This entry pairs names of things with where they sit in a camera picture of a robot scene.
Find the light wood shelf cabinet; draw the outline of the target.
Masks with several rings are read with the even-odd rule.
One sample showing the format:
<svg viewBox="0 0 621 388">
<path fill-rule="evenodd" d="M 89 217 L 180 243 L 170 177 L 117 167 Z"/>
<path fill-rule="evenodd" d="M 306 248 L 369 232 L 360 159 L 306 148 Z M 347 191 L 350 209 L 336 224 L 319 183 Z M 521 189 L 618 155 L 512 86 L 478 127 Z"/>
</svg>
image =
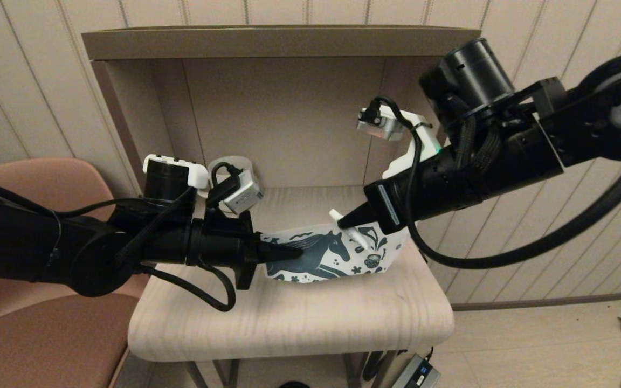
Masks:
<svg viewBox="0 0 621 388">
<path fill-rule="evenodd" d="M 433 118 L 417 103 L 420 71 L 479 29 L 415 25 L 224 25 L 136 27 L 82 34 L 91 68 L 127 155 L 137 191 L 143 158 L 175 155 L 207 164 L 221 155 L 254 161 L 264 200 L 252 211 L 264 232 L 329 221 L 364 199 L 406 143 L 355 131 L 374 95 Z M 159 366 L 183 364 L 197 388 L 240 386 L 241 361 L 266 359 L 284 374 L 295 356 L 338 356 L 360 386 L 362 356 L 439 345 L 454 314 L 409 243 L 387 273 L 296 286 L 259 268 L 237 306 L 218 312 L 184 290 L 151 280 L 129 327 L 131 351 Z"/>
</svg>

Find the white pouch with horse print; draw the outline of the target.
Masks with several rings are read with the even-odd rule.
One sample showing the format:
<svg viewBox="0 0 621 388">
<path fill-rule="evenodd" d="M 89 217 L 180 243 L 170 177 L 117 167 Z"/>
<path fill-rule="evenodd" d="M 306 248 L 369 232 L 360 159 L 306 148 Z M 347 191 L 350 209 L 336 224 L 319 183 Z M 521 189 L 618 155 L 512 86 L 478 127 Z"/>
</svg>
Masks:
<svg viewBox="0 0 621 388">
<path fill-rule="evenodd" d="M 269 279 L 308 284 L 346 276 L 384 273 L 399 257 L 407 230 L 384 235 L 377 223 L 357 227 L 360 245 L 335 224 L 318 224 L 262 235 L 263 241 L 303 251 L 293 260 L 266 264 Z"/>
</svg>

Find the white ribbed ceramic mug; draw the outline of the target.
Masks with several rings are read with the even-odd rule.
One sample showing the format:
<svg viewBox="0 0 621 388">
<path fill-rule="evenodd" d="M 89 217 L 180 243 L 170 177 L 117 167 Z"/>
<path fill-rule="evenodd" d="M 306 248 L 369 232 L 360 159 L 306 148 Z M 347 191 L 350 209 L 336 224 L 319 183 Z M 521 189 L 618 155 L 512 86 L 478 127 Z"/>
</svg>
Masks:
<svg viewBox="0 0 621 388">
<path fill-rule="evenodd" d="M 251 170 L 251 171 L 253 170 L 252 161 L 249 158 L 246 158 L 244 156 L 231 155 L 231 156 L 220 157 L 220 158 L 212 160 L 212 162 L 210 162 L 210 164 L 207 165 L 207 168 L 209 170 L 210 184 L 213 183 L 212 174 L 215 170 L 215 167 L 220 163 L 227 163 L 230 165 L 234 165 L 234 167 L 240 170 Z M 215 174 L 215 177 L 217 178 L 218 183 L 222 183 L 229 176 L 230 174 L 227 171 L 226 167 L 219 168 Z"/>
</svg>

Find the grey power adapter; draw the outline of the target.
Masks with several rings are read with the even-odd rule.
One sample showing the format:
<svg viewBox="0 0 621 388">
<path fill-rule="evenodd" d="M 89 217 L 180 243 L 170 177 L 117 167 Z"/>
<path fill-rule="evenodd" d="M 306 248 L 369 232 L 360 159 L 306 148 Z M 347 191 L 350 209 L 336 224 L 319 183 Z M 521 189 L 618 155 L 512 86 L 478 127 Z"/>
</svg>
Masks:
<svg viewBox="0 0 621 388">
<path fill-rule="evenodd" d="M 389 388 L 436 388 L 440 378 L 429 359 L 414 354 Z"/>
</svg>

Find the small white plastic piece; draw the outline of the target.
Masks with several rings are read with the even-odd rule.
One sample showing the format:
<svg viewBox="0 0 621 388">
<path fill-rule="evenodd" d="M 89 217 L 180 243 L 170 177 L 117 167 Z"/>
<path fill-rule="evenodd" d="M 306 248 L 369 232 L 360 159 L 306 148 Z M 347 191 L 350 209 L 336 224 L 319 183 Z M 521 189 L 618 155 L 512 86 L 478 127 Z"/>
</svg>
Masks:
<svg viewBox="0 0 621 388">
<path fill-rule="evenodd" d="M 356 227 L 344 228 L 342 226 L 339 226 L 339 221 L 340 221 L 340 219 L 343 218 L 342 214 L 340 214 L 335 209 L 331 209 L 329 211 L 329 215 L 333 219 L 333 221 L 335 222 L 336 226 L 340 229 L 340 231 L 342 231 L 343 233 L 347 234 L 347 236 L 349 236 L 351 240 L 353 240 L 355 243 L 360 245 L 360 247 L 363 248 L 364 250 L 372 251 L 372 248 L 370 248 L 367 239 L 365 238 L 364 235 L 362 235 L 362 233 L 360 233 L 360 231 L 358 231 L 358 229 Z"/>
</svg>

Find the brown baseboard strip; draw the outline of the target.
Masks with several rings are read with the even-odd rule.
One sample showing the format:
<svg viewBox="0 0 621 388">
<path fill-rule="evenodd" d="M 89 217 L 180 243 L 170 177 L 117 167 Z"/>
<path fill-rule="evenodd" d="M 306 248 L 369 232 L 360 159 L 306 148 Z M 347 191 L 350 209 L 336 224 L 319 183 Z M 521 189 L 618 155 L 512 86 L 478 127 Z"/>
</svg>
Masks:
<svg viewBox="0 0 621 388">
<path fill-rule="evenodd" d="M 459 311 L 495 311 L 504 309 L 537 308 L 567 306 L 573 304 L 591 304 L 600 302 L 611 302 L 621 300 L 621 293 L 611 293 L 605 295 L 590 295 L 579 297 L 563 297 L 543 300 L 523 300 L 523 301 L 502 301 L 486 303 L 461 303 L 451 304 L 455 312 Z"/>
</svg>

